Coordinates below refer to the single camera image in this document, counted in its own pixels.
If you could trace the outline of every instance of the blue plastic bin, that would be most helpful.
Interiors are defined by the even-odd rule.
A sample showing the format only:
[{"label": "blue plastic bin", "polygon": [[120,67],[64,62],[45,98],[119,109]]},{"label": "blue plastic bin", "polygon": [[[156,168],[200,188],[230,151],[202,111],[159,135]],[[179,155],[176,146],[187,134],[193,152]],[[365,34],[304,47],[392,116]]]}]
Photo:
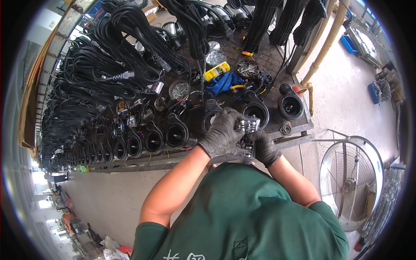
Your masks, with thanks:
[{"label": "blue plastic bin", "polygon": [[374,89],[372,83],[368,85],[368,90],[370,91],[371,99],[373,100],[374,105],[377,105],[378,103],[380,103],[376,95],[376,90]]},{"label": "blue plastic bin", "polygon": [[355,44],[351,41],[351,38],[348,35],[341,36],[341,42],[347,49],[347,51],[351,54],[358,53],[358,48],[355,46]]}]

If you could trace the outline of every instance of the yellow spray can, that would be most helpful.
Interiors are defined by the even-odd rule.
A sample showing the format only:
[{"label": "yellow spray can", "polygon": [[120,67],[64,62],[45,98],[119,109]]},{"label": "yellow spray can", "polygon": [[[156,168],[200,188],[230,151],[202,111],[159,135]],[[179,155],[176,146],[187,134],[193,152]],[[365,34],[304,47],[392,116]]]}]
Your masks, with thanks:
[{"label": "yellow spray can", "polygon": [[205,72],[203,78],[207,82],[210,82],[212,79],[224,75],[228,71],[230,71],[230,65],[227,62],[223,62]]}]

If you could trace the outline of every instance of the blue cloth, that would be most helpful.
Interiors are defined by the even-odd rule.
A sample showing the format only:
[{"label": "blue cloth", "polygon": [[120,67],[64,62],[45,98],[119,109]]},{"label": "blue cloth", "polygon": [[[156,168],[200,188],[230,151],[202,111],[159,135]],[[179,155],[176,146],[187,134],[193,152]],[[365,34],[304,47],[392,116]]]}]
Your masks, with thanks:
[{"label": "blue cloth", "polygon": [[205,89],[213,95],[216,95],[220,91],[223,84],[224,87],[221,92],[230,90],[231,86],[244,85],[244,80],[234,72],[227,72],[223,76],[212,79],[210,84]]}]

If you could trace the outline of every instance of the fan guard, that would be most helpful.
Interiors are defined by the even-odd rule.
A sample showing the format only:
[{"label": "fan guard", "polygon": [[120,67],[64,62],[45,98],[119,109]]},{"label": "fan guard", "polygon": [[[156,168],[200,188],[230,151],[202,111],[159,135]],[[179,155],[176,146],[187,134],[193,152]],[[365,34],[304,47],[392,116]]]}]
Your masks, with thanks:
[{"label": "fan guard", "polygon": [[320,169],[321,198],[338,217],[344,232],[357,230],[377,205],[383,163],[374,145],[360,136],[334,143]]}]

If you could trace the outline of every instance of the gray work glove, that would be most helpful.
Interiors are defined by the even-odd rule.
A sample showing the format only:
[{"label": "gray work glove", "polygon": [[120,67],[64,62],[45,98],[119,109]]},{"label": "gray work glove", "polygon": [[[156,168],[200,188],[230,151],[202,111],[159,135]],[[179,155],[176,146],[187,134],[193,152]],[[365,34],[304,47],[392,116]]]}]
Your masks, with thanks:
[{"label": "gray work glove", "polygon": [[205,138],[198,143],[211,159],[236,147],[237,142],[244,136],[244,131],[234,131],[236,120],[244,120],[244,116],[230,107],[224,108],[215,117]]},{"label": "gray work glove", "polygon": [[250,141],[255,141],[255,157],[266,168],[269,168],[282,155],[276,148],[273,140],[263,129],[250,134],[248,138]]}]

